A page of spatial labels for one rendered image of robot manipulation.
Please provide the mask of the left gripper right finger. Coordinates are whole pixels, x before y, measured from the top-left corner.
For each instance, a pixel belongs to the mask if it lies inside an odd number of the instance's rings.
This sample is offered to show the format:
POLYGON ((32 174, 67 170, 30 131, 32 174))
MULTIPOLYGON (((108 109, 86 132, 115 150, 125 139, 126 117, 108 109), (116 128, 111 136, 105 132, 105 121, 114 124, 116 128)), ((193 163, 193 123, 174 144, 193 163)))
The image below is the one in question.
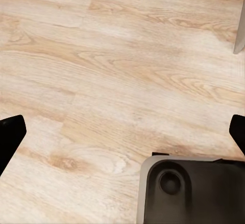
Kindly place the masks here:
POLYGON ((233 115, 229 133, 245 155, 245 116, 233 115))

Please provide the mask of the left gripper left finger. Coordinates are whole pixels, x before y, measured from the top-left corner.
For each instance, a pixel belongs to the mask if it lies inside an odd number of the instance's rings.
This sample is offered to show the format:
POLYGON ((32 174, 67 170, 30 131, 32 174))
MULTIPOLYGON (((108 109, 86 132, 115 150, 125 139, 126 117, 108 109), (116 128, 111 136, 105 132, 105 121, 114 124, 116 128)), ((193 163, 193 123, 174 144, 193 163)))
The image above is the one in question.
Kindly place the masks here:
POLYGON ((27 134, 22 115, 0 120, 0 176, 27 134))

